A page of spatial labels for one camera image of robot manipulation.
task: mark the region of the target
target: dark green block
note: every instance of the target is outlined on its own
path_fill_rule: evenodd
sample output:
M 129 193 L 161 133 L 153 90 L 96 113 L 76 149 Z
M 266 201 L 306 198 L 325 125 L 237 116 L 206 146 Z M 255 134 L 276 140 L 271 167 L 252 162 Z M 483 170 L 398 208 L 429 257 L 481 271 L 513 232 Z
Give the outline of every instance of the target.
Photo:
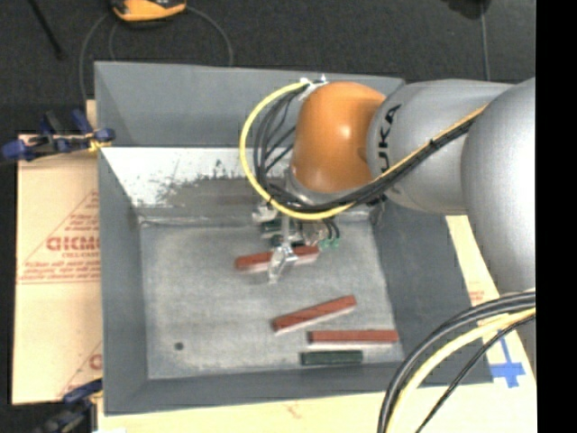
M 302 365 L 338 365 L 362 363 L 362 351 L 313 351 L 300 354 Z

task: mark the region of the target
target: gray metal cylinder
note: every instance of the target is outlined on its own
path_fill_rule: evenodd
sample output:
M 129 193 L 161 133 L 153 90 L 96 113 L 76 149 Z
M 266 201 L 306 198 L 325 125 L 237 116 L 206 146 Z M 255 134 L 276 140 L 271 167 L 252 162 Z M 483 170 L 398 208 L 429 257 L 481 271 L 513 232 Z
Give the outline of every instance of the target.
M 534 78 L 495 99 L 463 149 L 463 194 L 499 291 L 535 287 Z
M 367 137 L 367 161 L 372 175 L 377 177 L 510 87 L 472 80 L 439 80 L 401 88 L 384 101 L 372 120 Z M 461 183 L 464 141 L 462 136 L 430 156 L 396 183 L 387 196 L 404 207 L 465 214 Z

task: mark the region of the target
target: blue clamp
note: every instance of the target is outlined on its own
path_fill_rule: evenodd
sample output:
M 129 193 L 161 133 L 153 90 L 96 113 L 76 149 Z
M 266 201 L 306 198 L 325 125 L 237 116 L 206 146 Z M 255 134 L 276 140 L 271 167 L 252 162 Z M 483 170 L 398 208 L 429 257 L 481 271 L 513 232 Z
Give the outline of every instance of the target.
M 33 161 L 53 154 L 81 151 L 91 148 L 94 143 L 110 143 L 116 138 L 112 128 L 94 130 L 86 115 L 80 109 L 71 113 L 72 121 L 80 131 L 79 137 L 64 138 L 57 136 L 61 129 L 58 118 L 48 111 L 40 121 L 40 133 L 26 143 L 24 140 L 13 140 L 2 146 L 2 154 L 8 161 Z
M 96 415 L 95 405 L 89 396 L 102 391 L 102 379 L 86 383 L 77 389 L 64 395 L 62 399 L 66 409 L 46 420 L 41 427 L 35 428 L 38 433 L 69 433 L 80 425 L 85 419 L 94 424 Z

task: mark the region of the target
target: gray bin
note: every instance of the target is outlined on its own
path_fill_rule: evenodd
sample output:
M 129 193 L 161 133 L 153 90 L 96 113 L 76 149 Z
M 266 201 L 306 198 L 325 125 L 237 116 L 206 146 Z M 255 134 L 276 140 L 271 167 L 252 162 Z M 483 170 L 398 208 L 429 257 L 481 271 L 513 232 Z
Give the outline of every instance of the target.
M 342 216 L 338 251 L 279 284 L 233 271 L 235 256 L 267 248 L 238 167 L 240 128 L 301 77 L 319 74 L 96 64 L 98 125 L 117 132 L 99 162 L 107 414 L 381 392 L 421 339 L 470 306 L 444 218 L 392 203 Z M 385 95 L 403 85 L 327 77 Z M 394 327 L 400 342 L 367 349 L 362 365 L 300 367 L 306 330 L 275 336 L 270 318 L 348 293 L 357 309 L 314 328 Z M 448 382 L 474 351 L 427 382 Z M 489 379 L 481 366 L 468 382 Z

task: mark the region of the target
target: red block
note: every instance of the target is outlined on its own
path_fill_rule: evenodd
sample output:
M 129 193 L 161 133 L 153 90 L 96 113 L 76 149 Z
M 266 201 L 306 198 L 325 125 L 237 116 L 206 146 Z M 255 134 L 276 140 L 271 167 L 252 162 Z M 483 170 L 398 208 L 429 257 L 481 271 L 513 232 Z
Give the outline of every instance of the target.
M 315 324 L 321 320 L 327 320 L 353 311 L 357 301 L 353 295 L 347 295 L 339 299 L 333 299 L 325 303 L 319 303 L 310 308 L 301 309 L 272 320 L 272 328 L 276 333 L 295 330 L 304 326 Z
M 301 245 L 293 252 L 298 257 L 295 265 L 314 262 L 320 250 L 315 245 Z M 239 272 L 262 272 L 269 268 L 272 252 L 261 252 L 253 255 L 239 256 L 234 260 L 234 268 Z
M 312 330 L 308 343 L 316 345 L 377 345 L 398 342 L 396 330 Z

